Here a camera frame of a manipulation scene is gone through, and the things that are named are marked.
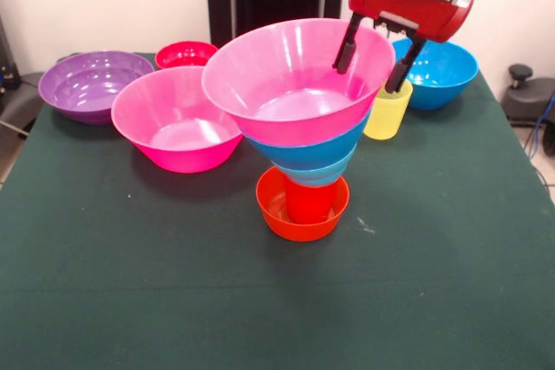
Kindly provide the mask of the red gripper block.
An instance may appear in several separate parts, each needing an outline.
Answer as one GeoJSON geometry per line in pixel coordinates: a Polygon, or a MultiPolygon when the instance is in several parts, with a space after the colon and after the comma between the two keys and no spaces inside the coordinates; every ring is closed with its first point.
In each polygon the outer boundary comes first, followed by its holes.
{"type": "Polygon", "coordinates": [[[426,40],[443,43],[450,39],[466,21],[474,0],[349,0],[352,16],[341,46],[332,65],[343,75],[356,52],[356,32],[363,17],[388,30],[404,31],[409,37],[409,48],[398,61],[386,84],[387,93],[398,92],[408,76],[426,40]]]}

